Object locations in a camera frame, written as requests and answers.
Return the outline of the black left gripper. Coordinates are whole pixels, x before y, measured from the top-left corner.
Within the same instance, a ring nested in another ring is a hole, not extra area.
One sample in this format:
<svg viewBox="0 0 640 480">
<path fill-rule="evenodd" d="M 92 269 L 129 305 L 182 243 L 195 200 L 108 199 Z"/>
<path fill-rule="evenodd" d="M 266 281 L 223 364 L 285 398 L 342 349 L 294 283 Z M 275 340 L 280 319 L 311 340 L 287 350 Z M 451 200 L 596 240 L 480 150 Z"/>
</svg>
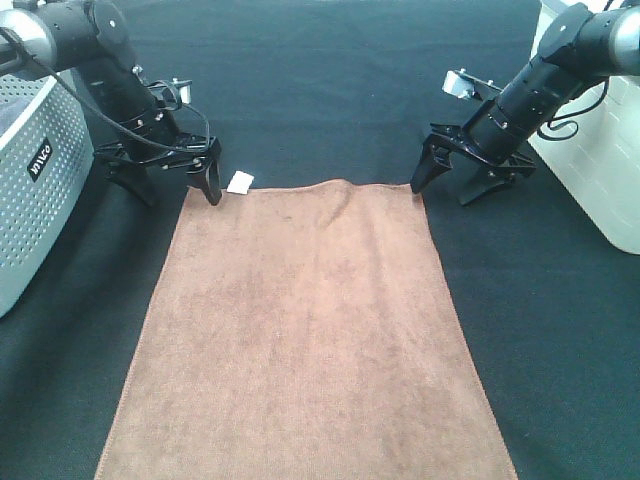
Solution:
<svg viewBox="0 0 640 480">
<path fill-rule="evenodd" d="M 94 148 L 95 159 L 108 164 L 106 178 L 144 205 L 154 206 L 156 190 L 145 168 L 188 167 L 189 186 L 200 190 L 210 205 L 217 205 L 222 198 L 220 142 L 211 135 L 208 118 L 194 107 L 188 110 L 204 122 L 204 136 L 182 131 L 167 109 L 147 110 L 126 122 L 106 118 L 117 140 Z"/>
</svg>

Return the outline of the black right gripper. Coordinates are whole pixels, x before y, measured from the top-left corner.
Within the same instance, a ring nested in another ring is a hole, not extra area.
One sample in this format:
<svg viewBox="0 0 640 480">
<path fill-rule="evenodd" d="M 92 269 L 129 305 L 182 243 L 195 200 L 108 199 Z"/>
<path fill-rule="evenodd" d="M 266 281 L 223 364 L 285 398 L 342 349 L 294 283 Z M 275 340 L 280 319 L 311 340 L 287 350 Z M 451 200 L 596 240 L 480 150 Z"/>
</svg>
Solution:
<svg viewBox="0 0 640 480">
<path fill-rule="evenodd" d="M 463 125 L 432 123 L 410 180 L 412 192 L 421 193 L 431 181 L 452 169 L 451 152 L 485 168 L 479 168 L 463 185 L 458 196 L 462 206 L 509 188 L 516 180 L 515 173 L 531 175 L 536 170 L 533 160 L 518 151 L 526 140 L 523 134 L 496 99 L 484 101 Z"/>
</svg>

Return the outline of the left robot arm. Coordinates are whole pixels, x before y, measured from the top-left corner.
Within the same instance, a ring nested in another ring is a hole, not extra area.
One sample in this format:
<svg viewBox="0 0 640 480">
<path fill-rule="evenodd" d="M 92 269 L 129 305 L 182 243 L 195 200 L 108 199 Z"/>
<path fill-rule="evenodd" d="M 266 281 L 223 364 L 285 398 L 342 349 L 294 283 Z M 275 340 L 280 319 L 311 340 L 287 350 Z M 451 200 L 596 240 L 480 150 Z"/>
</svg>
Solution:
<svg viewBox="0 0 640 480">
<path fill-rule="evenodd" d="M 191 106 L 188 80 L 146 81 L 124 16 L 111 1 L 14 1 L 1 13 L 1 72 L 23 80 L 74 70 L 91 98 L 83 106 L 116 140 L 97 147 L 106 176 L 146 205 L 157 195 L 147 170 L 183 168 L 190 186 L 217 205 L 221 145 L 210 132 L 180 129 L 174 112 Z"/>
</svg>

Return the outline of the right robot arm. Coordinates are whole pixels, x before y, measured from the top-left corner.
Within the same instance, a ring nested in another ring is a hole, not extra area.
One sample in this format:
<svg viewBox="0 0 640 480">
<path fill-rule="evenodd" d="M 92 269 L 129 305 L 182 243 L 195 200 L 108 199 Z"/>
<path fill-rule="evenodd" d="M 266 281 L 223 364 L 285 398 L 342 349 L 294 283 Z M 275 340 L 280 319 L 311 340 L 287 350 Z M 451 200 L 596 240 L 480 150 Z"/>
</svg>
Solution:
<svg viewBox="0 0 640 480">
<path fill-rule="evenodd" d="M 567 7 L 541 37 L 536 54 L 505 88 L 463 70 L 448 72 L 443 89 L 480 101 L 463 125 L 433 124 L 410 180 L 418 194 L 452 168 L 458 153 L 477 163 L 459 201 L 474 200 L 529 177 L 535 163 L 519 148 L 557 111 L 612 76 L 639 73 L 639 4 L 594 13 L 583 3 Z"/>
</svg>

